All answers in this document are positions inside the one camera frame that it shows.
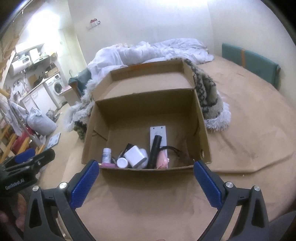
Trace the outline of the left hand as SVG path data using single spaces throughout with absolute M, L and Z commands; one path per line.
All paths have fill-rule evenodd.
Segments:
M 24 231 L 27 202 L 22 194 L 1 197 L 1 225 L 14 224 L 20 231 Z

